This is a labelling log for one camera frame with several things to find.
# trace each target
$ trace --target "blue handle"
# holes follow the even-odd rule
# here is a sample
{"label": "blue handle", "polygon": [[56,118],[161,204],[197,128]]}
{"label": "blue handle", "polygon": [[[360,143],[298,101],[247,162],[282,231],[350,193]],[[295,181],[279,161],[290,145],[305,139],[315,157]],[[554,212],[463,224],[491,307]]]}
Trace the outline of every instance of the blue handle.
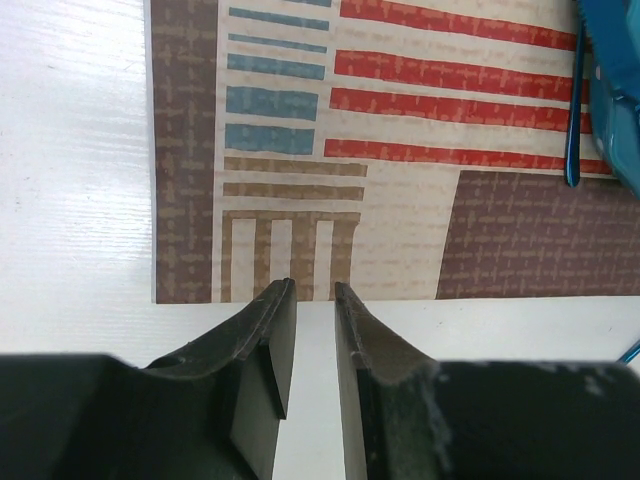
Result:
{"label": "blue handle", "polygon": [[585,49],[584,25],[580,22],[580,30],[576,42],[576,63],[573,70],[573,87],[571,89],[571,105],[569,106],[569,129],[565,147],[565,180],[570,187],[580,183],[580,114],[582,109],[582,72],[584,70]]}
{"label": "blue handle", "polygon": [[636,358],[638,353],[640,353],[640,341],[636,342],[633,347],[627,350],[624,355],[618,359],[618,361],[622,363],[631,363],[631,360]]}

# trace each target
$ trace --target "brown border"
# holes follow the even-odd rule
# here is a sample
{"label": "brown border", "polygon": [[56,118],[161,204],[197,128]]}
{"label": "brown border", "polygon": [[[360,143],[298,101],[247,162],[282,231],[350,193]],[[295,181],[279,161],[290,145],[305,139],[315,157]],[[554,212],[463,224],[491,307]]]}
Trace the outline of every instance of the brown border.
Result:
{"label": "brown border", "polygon": [[152,0],[156,302],[211,302],[217,0]]}
{"label": "brown border", "polygon": [[639,232],[617,180],[462,171],[436,298],[637,295]]}

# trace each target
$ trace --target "fabric mat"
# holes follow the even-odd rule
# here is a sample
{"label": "fabric mat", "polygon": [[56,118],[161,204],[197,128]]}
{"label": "fabric mat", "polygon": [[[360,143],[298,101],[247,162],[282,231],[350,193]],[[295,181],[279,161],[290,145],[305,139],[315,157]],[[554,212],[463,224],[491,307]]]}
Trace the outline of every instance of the fabric mat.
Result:
{"label": "fabric mat", "polygon": [[[159,303],[640,294],[572,0],[153,0]],[[587,55],[586,72],[591,56]]]}

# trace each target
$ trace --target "white table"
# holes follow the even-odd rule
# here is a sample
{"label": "white table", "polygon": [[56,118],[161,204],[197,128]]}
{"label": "white table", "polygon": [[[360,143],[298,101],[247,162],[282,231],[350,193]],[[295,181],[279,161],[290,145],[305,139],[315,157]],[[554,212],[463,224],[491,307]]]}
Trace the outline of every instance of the white table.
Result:
{"label": "white table", "polygon": [[[0,3],[0,351],[142,366],[240,308],[151,302],[144,25],[143,0]],[[640,338],[640,297],[369,306],[439,359],[615,359]],[[276,480],[344,478],[333,328],[331,304],[300,305]]]}

